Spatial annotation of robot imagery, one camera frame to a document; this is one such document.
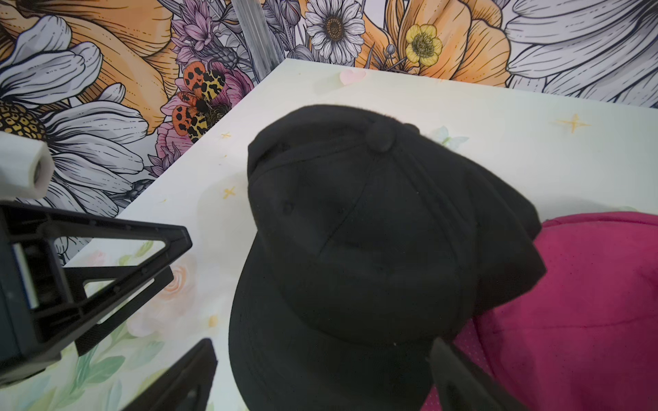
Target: black baseball cap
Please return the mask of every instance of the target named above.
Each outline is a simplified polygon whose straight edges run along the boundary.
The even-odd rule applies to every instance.
[[[381,114],[294,111],[247,175],[258,233],[228,347],[251,411],[419,410],[432,341],[545,273],[530,202]]]

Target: cap brim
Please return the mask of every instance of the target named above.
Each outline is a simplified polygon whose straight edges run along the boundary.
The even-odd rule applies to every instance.
[[[368,347],[309,328],[279,294],[256,235],[228,332],[233,376],[250,411],[417,411],[432,385],[430,347]]]

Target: white daisy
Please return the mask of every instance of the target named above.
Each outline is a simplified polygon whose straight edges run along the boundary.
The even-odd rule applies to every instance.
[[[59,103],[90,86],[103,62],[96,45],[68,48],[70,42],[70,28],[55,16],[18,36],[12,55],[0,62],[0,130],[45,140],[55,161],[47,195],[19,201],[113,217],[118,205],[110,196],[134,188],[121,174],[144,168],[123,144],[144,138],[148,125],[137,110],[119,104],[126,93],[122,84],[90,103]],[[55,103],[56,111],[32,111]]]
[[[509,87],[658,107],[655,0],[518,0],[511,11]]]
[[[308,9],[313,49],[333,64],[353,64],[366,32],[361,5],[355,0],[311,0]]]

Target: flower stem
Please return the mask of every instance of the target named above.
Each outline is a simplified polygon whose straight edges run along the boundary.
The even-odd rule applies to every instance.
[[[401,63],[404,63],[404,62],[406,62],[406,61],[407,61],[407,57],[405,57],[404,59],[402,59],[402,60],[398,61],[397,63],[393,64],[392,66],[390,66],[389,68],[387,68],[386,71],[389,71],[389,70],[391,70],[392,68],[395,68],[396,66],[399,66]]]

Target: table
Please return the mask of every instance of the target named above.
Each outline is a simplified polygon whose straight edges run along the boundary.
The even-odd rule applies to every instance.
[[[218,368],[208,409],[244,411],[227,336],[234,290],[256,233],[247,146],[265,126],[305,105],[350,105],[415,124],[517,188],[542,220],[622,209],[658,214],[654,109],[377,71],[342,85],[342,70],[284,61],[126,208],[123,219],[188,228],[194,246],[172,265],[176,280],[92,356],[78,361],[68,347],[55,366],[1,391],[0,408],[120,410],[210,337]],[[94,240],[70,264],[137,264],[156,249]]]

